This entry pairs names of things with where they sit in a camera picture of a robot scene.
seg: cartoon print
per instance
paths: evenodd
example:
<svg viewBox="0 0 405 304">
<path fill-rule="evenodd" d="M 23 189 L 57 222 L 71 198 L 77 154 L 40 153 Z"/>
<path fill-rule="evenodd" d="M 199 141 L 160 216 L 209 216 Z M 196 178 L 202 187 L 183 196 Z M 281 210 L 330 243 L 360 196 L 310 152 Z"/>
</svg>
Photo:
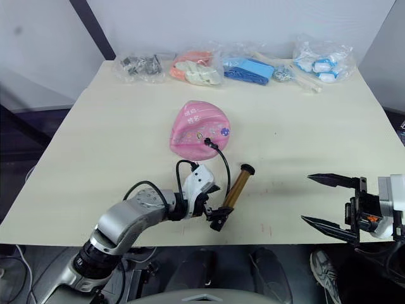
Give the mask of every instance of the cartoon print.
<svg viewBox="0 0 405 304">
<path fill-rule="evenodd" d="M 229 131 L 229 129 L 228 129 L 228 128 L 222 128 L 222 130 L 221 130 L 221 134 L 222 134 L 223 136 L 228 136 L 228 135 L 229 135 L 229 133 L 230 133 L 230 131 Z"/>
</svg>

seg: wire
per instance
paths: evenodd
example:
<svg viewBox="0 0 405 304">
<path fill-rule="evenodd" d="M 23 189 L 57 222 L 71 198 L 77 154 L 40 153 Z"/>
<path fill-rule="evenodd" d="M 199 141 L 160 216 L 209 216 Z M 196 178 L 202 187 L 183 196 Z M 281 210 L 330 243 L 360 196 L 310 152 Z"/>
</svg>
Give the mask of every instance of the wire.
<svg viewBox="0 0 405 304">
<path fill-rule="evenodd" d="M 122 286 L 121 286 L 120 295 L 118 296 L 118 299 L 116 299 L 115 304 L 119 304 L 119 302 L 121 302 L 122 296 L 124 295 L 124 291 L 125 291 L 125 269 L 124 269 L 124 264 L 122 264 L 122 261 L 120 261 L 118 266 L 121 267 Z"/>
<path fill-rule="evenodd" d="M 129 197 L 129 194 L 131 194 L 131 192 L 136 188 L 139 187 L 140 185 L 149 185 L 151 186 L 159 195 L 160 199 L 163 201 L 163 204 L 165 206 L 166 212 L 169 213 L 169 204 L 167 203 L 165 197 L 163 196 L 162 191 L 159 190 L 158 187 L 156 187 L 155 184 L 153 184 L 152 182 L 149 182 L 148 180 L 143 180 L 142 182 L 137 182 L 135 185 L 133 185 L 128 191 L 127 193 L 125 193 L 124 197 L 123 197 L 123 201 L 126 201 Z"/>
<path fill-rule="evenodd" d="M 31 176 L 32 171 L 34 171 L 35 166 L 33 166 L 25 176 L 25 182 L 27 182 L 28 178 Z"/>
<path fill-rule="evenodd" d="M 213 148 L 213 149 L 214 149 L 216 152 L 218 152 L 218 154 L 222 157 L 222 160 L 223 160 L 223 162 L 224 162 L 224 164 L 225 164 L 225 168 L 227 169 L 227 176 L 228 176 L 227 193 L 226 193 L 226 195 L 225 195 L 225 197 L 227 197 L 227 196 L 228 196 L 228 193 L 229 193 L 229 191 L 230 191 L 230 170 L 229 170 L 229 165 L 228 165 L 227 159 L 225 158 L 225 155 L 224 155 L 224 154 L 221 152 L 221 150 L 219 149 L 218 145 L 215 144 L 215 143 L 213 143 L 210 138 L 208 138 L 208 137 L 205 138 L 204 144 L 205 144 L 206 146 L 209 146 L 210 148 Z"/>
<path fill-rule="evenodd" d="M 124 260 L 137 262 L 139 264 L 145 263 L 145 262 L 149 261 L 153 257 L 153 255 L 154 255 L 154 253 L 156 252 L 157 249 L 158 249 L 158 247 L 155 247 L 153 249 L 152 253 L 145 260 L 138 261 L 138 260 L 135 260 L 134 258 L 124 258 Z"/>
<path fill-rule="evenodd" d="M 389 275 L 392 276 L 392 274 L 394 274 L 393 276 L 396 276 L 397 280 L 405 280 L 405 277 L 395 271 L 393 271 L 392 269 L 390 269 L 390 264 L 391 264 L 391 259 L 392 257 L 395 255 L 395 253 L 404 245 L 404 241 L 402 240 L 398 240 L 394 243 L 394 245 L 392 246 L 387 259 L 385 260 L 384 263 L 384 267 L 385 267 L 385 272 Z"/>
<path fill-rule="evenodd" d="M 32 285 L 32 289 L 30 291 L 34 291 L 35 286 L 38 284 L 39 280 L 42 279 L 42 276 L 45 274 L 45 272 L 50 268 L 50 266 L 67 250 L 69 249 L 69 247 L 64 248 L 63 250 L 61 250 L 61 252 L 59 252 L 49 263 L 48 265 L 45 267 L 44 271 L 42 271 L 42 273 L 39 275 L 38 279 L 35 280 L 35 282 Z"/>
<path fill-rule="evenodd" d="M 31 266 L 30 266 L 30 264 L 28 264 L 27 260 L 25 259 L 23 251 L 21 250 L 20 246 L 17 244 L 15 246 L 17 247 L 18 251 L 20 252 L 21 259 L 23 260 L 24 264 L 27 266 L 28 273 L 30 274 L 30 291 L 28 292 L 27 301 L 29 299 L 29 296 L 31 295 L 31 298 L 33 299 L 34 303 L 37 304 L 37 298 L 35 297 L 34 292 L 32 292 L 32 276 L 33 275 L 32 275 Z"/>
<path fill-rule="evenodd" d="M 261 272 L 260 272 L 260 269 L 259 269 L 258 265 L 256 264 L 256 262 L 253 259 L 253 256 L 251 254 L 248 254 L 248 255 L 249 255 L 249 258 L 251 259 L 251 262 L 252 262 L 254 268 L 258 272 L 258 277 L 259 277 L 261 283 L 263 284 L 263 286 L 267 285 L 269 287 L 271 293 L 273 294 L 273 296 L 275 296 L 280 301 L 280 303 L 283 303 L 284 302 L 283 299 L 281 299 L 280 296 L 277 293 L 274 292 L 273 288 L 271 288 L 271 286 L 269 286 L 269 284 L 266 283 L 265 279 L 261 275 Z"/>
<path fill-rule="evenodd" d="M 218 154 L 222 157 L 222 160 L 225 164 L 225 168 L 227 169 L 227 176 L 228 176 L 228 184 L 227 184 L 227 193 L 225 195 L 225 197 L 228 196 L 229 190 L 230 190 L 230 170 L 229 170 L 229 165 L 227 162 L 227 159 L 225 158 L 225 155 L 221 152 L 221 150 L 219 148 L 216 148 L 215 151 L 218 152 Z"/>
<path fill-rule="evenodd" d="M 23 288 L 25 286 L 25 282 L 27 281 L 27 266 L 25 265 L 25 263 L 20 259 L 17 258 L 15 256 L 6 256 L 4 258 L 0 258 L 0 260 L 17 260 L 19 261 L 23 267 L 24 267 L 24 280 L 23 280 L 23 284 L 21 284 L 20 289 L 18 290 L 18 292 L 16 293 L 16 295 L 14 297 L 12 297 L 12 299 L 7 301 L 7 304 L 10 304 L 11 302 L 13 302 L 15 299 L 17 299 L 17 297 L 21 294 L 21 292 L 23 291 Z"/>
<path fill-rule="evenodd" d="M 189 163 L 192 168 L 196 168 L 197 164 L 190 160 L 179 160 L 176 164 L 176 178 L 177 178 L 178 193 L 180 194 L 180 199 L 182 200 L 182 204 L 184 206 L 184 195 L 183 195 L 182 183 L 180 181 L 180 172 L 179 172 L 181 163 Z"/>
<path fill-rule="evenodd" d="M 325 292 L 325 299 L 327 300 L 327 304 L 329 304 L 327 289 L 326 289 L 326 288 L 323 288 L 323 291 Z"/>
</svg>

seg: pink pouch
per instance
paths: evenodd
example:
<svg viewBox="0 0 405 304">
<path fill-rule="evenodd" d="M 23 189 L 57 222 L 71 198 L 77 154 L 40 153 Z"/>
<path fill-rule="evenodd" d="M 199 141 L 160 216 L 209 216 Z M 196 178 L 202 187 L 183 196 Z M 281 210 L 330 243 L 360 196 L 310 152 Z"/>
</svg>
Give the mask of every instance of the pink pouch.
<svg viewBox="0 0 405 304">
<path fill-rule="evenodd" d="M 222 150 L 228 143 L 230 124 L 218 107 L 205 101 L 189 101 L 177 115 L 170 136 L 170 149 L 188 160 L 207 160 L 218 153 L 204 144 L 205 138 Z"/>
</svg>

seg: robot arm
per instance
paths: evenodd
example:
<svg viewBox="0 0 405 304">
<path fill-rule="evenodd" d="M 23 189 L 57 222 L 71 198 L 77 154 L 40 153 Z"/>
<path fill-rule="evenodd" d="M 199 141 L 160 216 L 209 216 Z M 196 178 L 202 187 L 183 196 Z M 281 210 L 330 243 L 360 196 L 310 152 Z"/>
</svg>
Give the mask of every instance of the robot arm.
<svg viewBox="0 0 405 304">
<path fill-rule="evenodd" d="M 204 165 L 194 167 L 186 178 L 183 196 L 171 190 L 159 190 L 150 182 L 138 184 L 149 184 L 152 188 L 140 190 L 133 198 L 117 203 L 99 219 L 90 239 L 70 260 L 41 303 L 46 303 L 61 285 L 82 293 L 101 290 L 145 229 L 165 220 L 202 215 L 207 193 L 219 190 L 213 174 Z"/>
<path fill-rule="evenodd" d="M 405 275 L 391 269 L 391 259 L 405 244 L 405 227 L 402 224 L 405 212 L 405 175 L 379 177 L 379 195 L 367 193 L 365 177 L 313 174 L 308 178 L 326 186 L 354 188 L 354 197 L 345 205 L 345 224 L 350 225 L 350 229 L 341 229 L 338 224 L 319 218 L 302 216 L 302 219 L 327 236 L 352 244 L 358 253 L 382 266 L 389 278 L 404 284 Z M 360 230 L 369 232 L 374 238 L 379 239 L 392 236 L 394 244 L 381 252 L 363 251 L 358 248 Z"/>
</svg>

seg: clear plastic bag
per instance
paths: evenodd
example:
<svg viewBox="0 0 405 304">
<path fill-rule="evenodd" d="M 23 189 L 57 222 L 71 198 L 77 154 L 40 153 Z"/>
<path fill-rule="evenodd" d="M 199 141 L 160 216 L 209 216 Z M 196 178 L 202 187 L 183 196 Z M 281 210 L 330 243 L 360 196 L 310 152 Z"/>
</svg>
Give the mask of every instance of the clear plastic bag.
<svg viewBox="0 0 405 304">
<path fill-rule="evenodd" d="M 113 64 L 114 74 L 124 82 L 143 80 L 153 84 L 165 81 L 173 53 L 131 53 L 119 55 Z"/>
<path fill-rule="evenodd" d="M 274 72 L 274 66 L 255 58 L 252 53 L 257 45 L 238 42 L 223 46 L 221 57 L 224 75 L 228 78 L 265 86 Z"/>
<path fill-rule="evenodd" d="M 220 54 L 209 47 L 187 50 L 174 59 L 170 75 L 197 86 L 218 86 L 223 82 Z"/>
<path fill-rule="evenodd" d="M 356 69 L 353 48 L 300 35 L 293 52 L 294 64 L 328 83 L 348 78 Z"/>
<path fill-rule="evenodd" d="M 293 81 L 302 88 L 319 93 L 322 91 L 322 84 L 320 84 L 316 79 L 313 79 L 308 74 L 300 71 L 296 66 L 290 63 L 289 60 L 283 60 L 272 56 L 270 54 L 264 53 L 264 51 L 252 51 L 253 58 L 272 65 L 275 70 L 273 73 L 273 78 L 278 82 L 289 82 Z"/>
</svg>

